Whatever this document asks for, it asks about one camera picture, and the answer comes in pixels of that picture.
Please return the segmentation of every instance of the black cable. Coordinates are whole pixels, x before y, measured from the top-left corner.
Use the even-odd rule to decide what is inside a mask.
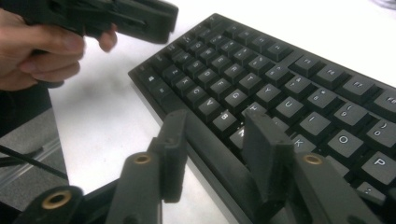
[[[63,172],[60,172],[60,171],[58,171],[58,170],[56,170],[56,169],[54,169],[54,168],[52,168],[52,167],[50,167],[50,166],[48,166],[46,164],[43,164],[43,163],[41,163],[39,161],[35,161],[35,160],[33,160],[33,159],[29,158],[29,157],[26,157],[26,156],[22,155],[21,153],[18,153],[18,152],[14,151],[14,150],[12,150],[12,149],[10,149],[8,147],[3,147],[3,146],[0,145],[0,152],[4,153],[4,154],[6,154],[6,155],[8,155],[10,157],[14,157],[14,158],[16,158],[18,160],[26,161],[26,162],[32,164],[33,166],[41,168],[41,169],[43,169],[43,170],[45,170],[45,171],[47,171],[47,172],[49,172],[49,173],[51,173],[53,175],[57,175],[60,178],[63,178],[65,180],[67,180],[67,174],[65,174]]]

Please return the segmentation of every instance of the black key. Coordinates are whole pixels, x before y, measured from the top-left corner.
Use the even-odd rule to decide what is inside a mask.
[[[250,73],[239,81],[237,87],[246,95],[250,96],[262,87],[262,79]]]
[[[239,43],[247,46],[248,43],[254,38],[256,37],[256,33],[253,30],[245,30],[242,33],[240,33],[237,37],[236,37],[236,41],[238,41]]]
[[[177,66],[181,67],[181,69],[186,70],[187,65],[194,60],[194,58],[187,52],[181,52],[179,53],[176,58],[176,64]]]
[[[172,92],[172,89],[164,81],[161,81],[158,85],[150,90],[150,93],[159,104],[170,92]]]
[[[239,82],[239,80],[241,80],[242,77],[245,76],[246,73],[247,70],[245,70],[245,68],[235,63],[224,71],[224,77],[233,85],[235,85]]]
[[[224,103],[236,115],[248,106],[249,101],[246,94],[240,90],[235,90],[224,99]]]
[[[263,54],[270,58],[271,60],[279,63],[286,56],[292,52],[288,44],[283,42],[277,42],[271,47],[269,47]]]
[[[276,107],[276,113],[287,123],[293,123],[304,114],[304,105],[292,97],[288,97]]]
[[[386,200],[386,196],[381,193],[378,189],[374,188],[367,182],[361,183],[356,190],[358,191],[359,195],[372,203],[382,205]]]
[[[224,78],[215,82],[209,89],[209,93],[218,101],[224,99],[231,91],[233,91],[233,85]]]
[[[380,120],[366,135],[382,147],[392,148],[396,145],[396,124]]]
[[[174,64],[163,70],[163,79],[172,86],[175,86],[184,76],[183,71],[178,69]]]
[[[211,68],[218,74],[222,74],[228,66],[231,65],[231,60],[224,55],[220,55],[218,58],[212,61]]]
[[[230,136],[230,141],[232,147],[237,151],[240,152],[244,146],[244,135],[245,135],[245,127],[238,129],[233,135]]]
[[[207,99],[203,104],[198,106],[198,116],[203,120],[205,123],[212,121],[215,117],[217,117],[223,108],[213,98]]]
[[[206,90],[209,89],[209,87],[218,79],[219,75],[212,69],[208,68],[198,76],[197,83]]]
[[[345,158],[350,158],[352,154],[357,152],[363,146],[363,141],[353,134],[341,130],[330,142],[329,147],[341,154]]]
[[[247,69],[261,77],[262,74],[268,71],[272,66],[274,66],[274,64],[271,63],[269,59],[259,55],[248,64]]]
[[[396,91],[382,92],[373,102],[373,111],[385,119],[396,122]]]
[[[162,54],[154,55],[153,57],[150,58],[149,61],[153,69],[158,74],[161,74],[163,72],[163,69],[169,67],[172,64],[172,62]]]
[[[253,104],[249,105],[244,111],[242,111],[242,115],[245,117],[247,110],[254,110],[260,114],[265,114],[265,112],[267,112],[267,110],[262,107],[261,105],[259,105],[259,103],[254,102]]]
[[[304,77],[294,77],[285,84],[285,90],[290,96],[297,100],[302,100],[305,96],[312,92],[315,86],[312,82]]]
[[[385,185],[396,177],[396,161],[382,152],[376,152],[371,156],[361,169]]]
[[[360,105],[375,91],[376,86],[373,81],[360,77],[353,77],[342,88],[338,89],[341,95]]]
[[[292,74],[286,66],[276,65],[268,72],[266,72],[262,78],[273,84],[274,86],[280,87],[281,85],[289,81],[291,77]]]
[[[306,55],[297,60],[291,69],[298,74],[311,77],[322,67],[322,62],[315,56]]]
[[[345,103],[337,112],[334,113],[336,121],[349,131],[358,131],[367,123],[370,116],[366,109],[352,103]]]
[[[316,148],[313,143],[300,134],[291,141],[294,143],[294,152],[312,152]]]
[[[308,96],[307,102],[319,114],[329,114],[340,101],[332,91],[320,88]]]
[[[194,44],[192,44],[192,45],[189,47],[188,52],[189,52],[191,55],[193,55],[194,57],[198,57],[198,55],[199,55],[202,51],[206,50],[206,48],[207,48],[207,46],[206,46],[203,42],[198,41],[198,42],[195,42]]]
[[[219,54],[212,48],[206,49],[199,55],[199,60],[201,60],[205,65],[210,65],[210,63],[219,57]]]
[[[300,127],[306,136],[315,143],[320,142],[332,130],[332,125],[328,119],[323,118],[317,112],[312,112],[301,123]]]
[[[243,29],[244,28],[241,25],[233,24],[225,30],[224,34],[234,39],[243,31]]]
[[[338,66],[328,64],[313,76],[313,79],[323,87],[334,90],[342,81],[347,78],[347,74]]]
[[[238,128],[239,122],[229,111],[224,111],[216,119],[213,120],[215,133],[220,138],[230,136]]]
[[[218,50],[228,41],[230,41],[230,39],[225,37],[224,35],[215,35],[210,39],[208,45],[213,49]]]
[[[254,57],[256,57],[256,54],[248,48],[242,48],[233,55],[233,59],[242,66],[250,63]]]
[[[195,83],[189,77],[183,77],[176,85],[177,93],[185,96],[189,90],[195,87]]]
[[[233,40],[230,40],[227,43],[225,43],[223,46],[221,46],[220,51],[227,57],[231,58],[233,54],[235,54],[241,48],[242,47],[240,44],[236,43]]]
[[[157,75],[152,68],[139,71],[137,73],[139,79],[142,81],[143,85],[150,91],[152,88],[156,87],[157,84],[162,81],[160,76]]]
[[[274,42],[271,40],[270,37],[265,35],[259,35],[252,42],[250,42],[248,46],[259,53],[263,53],[273,43]]]
[[[256,93],[254,98],[261,105],[264,105],[266,108],[271,109],[278,104],[282,97],[283,94],[280,89],[271,84],[267,84]]]
[[[205,69],[206,66],[201,61],[195,60],[187,66],[186,71],[189,77],[195,80]]]
[[[195,87],[186,95],[189,105],[194,109],[205,101],[207,97],[207,93],[201,87]]]

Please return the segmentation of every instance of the black tool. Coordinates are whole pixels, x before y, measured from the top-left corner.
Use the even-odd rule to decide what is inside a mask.
[[[177,7],[156,0],[0,0],[0,7],[28,24],[59,25],[92,37],[114,23],[121,34],[158,44],[168,41],[178,13]]]

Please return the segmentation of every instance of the white surface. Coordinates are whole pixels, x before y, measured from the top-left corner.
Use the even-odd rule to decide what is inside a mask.
[[[168,2],[179,7],[171,41],[218,12],[396,86],[396,12],[370,0]],[[145,151],[157,135],[159,124],[127,73],[164,46],[119,35],[118,45],[106,54],[95,40],[86,40],[79,75],[51,90],[50,97],[70,184],[88,193],[118,178],[125,158]],[[185,185],[182,202],[164,207],[164,223],[230,221],[190,169]]]

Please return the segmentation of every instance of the black plastic part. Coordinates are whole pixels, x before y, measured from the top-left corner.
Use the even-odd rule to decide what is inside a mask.
[[[160,157],[141,152],[124,163],[106,223],[161,223]]]
[[[166,203],[177,203],[183,187],[187,162],[185,124],[187,112],[170,113],[163,121],[160,133],[151,142],[148,151],[161,158],[161,193]]]
[[[14,224],[75,223],[75,213],[82,202],[82,191],[77,187],[50,189],[35,198]]]
[[[313,223],[381,223],[324,157],[297,153],[290,168]]]
[[[293,159],[293,143],[273,122],[259,112],[248,110],[242,156],[262,197],[255,223],[267,223],[284,207],[290,175],[287,165]]]

